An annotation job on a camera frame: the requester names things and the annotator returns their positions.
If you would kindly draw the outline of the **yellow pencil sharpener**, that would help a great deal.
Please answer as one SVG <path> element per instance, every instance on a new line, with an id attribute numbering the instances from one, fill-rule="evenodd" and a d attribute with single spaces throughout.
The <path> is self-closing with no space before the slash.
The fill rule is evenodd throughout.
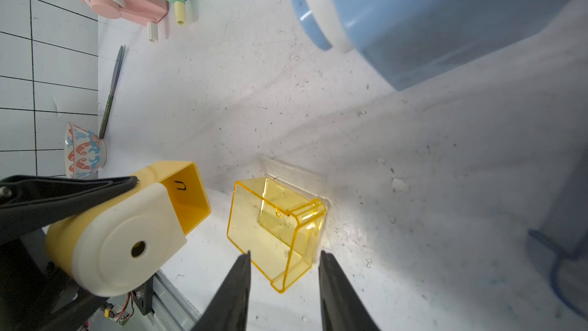
<path id="1" fill-rule="evenodd" d="M 58 268 L 99 297 L 138 288 L 211 213 L 193 162 L 159 161 L 121 196 L 50 225 L 45 249 Z"/>

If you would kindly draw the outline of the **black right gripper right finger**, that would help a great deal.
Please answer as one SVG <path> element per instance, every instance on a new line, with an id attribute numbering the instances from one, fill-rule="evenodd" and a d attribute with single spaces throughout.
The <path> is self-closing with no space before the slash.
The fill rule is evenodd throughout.
<path id="1" fill-rule="evenodd" d="M 333 254 L 321 251 L 318 267 L 322 329 L 379 330 Z"/>

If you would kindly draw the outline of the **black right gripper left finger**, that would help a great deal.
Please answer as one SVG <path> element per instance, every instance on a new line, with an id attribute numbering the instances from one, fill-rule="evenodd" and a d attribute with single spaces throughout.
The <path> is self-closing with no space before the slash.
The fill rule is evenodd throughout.
<path id="1" fill-rule="evenodd" d="M 240 255 L 209 303 L 206 311 L 191 329 L 244 331 L 247 328 L 251 291 L 251 253 Z"/>

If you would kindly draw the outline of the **clear yellow sharpener tray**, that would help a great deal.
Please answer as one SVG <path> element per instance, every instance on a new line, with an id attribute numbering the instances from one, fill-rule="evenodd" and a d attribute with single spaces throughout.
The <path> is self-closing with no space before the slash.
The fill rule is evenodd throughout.
<path id="1" fill-rule="evenodd" d="M 320 199 L 270 178 L 237 181 L 227 237 L 282 294 L 312 268 L 326 214 Z"/>

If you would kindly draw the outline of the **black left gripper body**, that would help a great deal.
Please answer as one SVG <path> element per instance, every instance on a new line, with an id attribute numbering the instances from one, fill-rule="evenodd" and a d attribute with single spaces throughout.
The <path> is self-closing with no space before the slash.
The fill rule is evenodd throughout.
<path id="1" fill-rule="evenodd" d="M 39 229 L 1 246 L 1 329 L 78 330 L 107 302 L 48 257 Z"/>

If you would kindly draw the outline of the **clear grey sharpener tray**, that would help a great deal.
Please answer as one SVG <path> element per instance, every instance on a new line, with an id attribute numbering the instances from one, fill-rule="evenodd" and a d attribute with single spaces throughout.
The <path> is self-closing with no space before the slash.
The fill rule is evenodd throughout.
<path id="1" fill-rule="evenodd" d="M 554 295 L 587 319 L 587 153 L 584 153 L 551 211 L 528 231 L 525 250 Z"/>

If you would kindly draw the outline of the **blue pencil sharpener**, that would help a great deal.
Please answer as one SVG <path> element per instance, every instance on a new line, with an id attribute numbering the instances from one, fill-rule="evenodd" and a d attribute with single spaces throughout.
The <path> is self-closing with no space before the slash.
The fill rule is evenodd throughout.
<path id="1" fill-rule="evenodd" d="M 324 51 L 357 51 L 405 90 L 540 32 L 570 0 L 291 0 Z"/>

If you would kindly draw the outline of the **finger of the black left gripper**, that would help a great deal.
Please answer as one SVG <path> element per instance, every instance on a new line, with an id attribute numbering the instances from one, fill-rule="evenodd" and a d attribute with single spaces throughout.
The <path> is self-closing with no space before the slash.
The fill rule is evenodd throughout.
<path id="1" fill-rule="evenodd" d="M 1 181 L 1 243 L 115 199 L 136 188 L 136 176 L 66 179 L 10 176 Z"/>

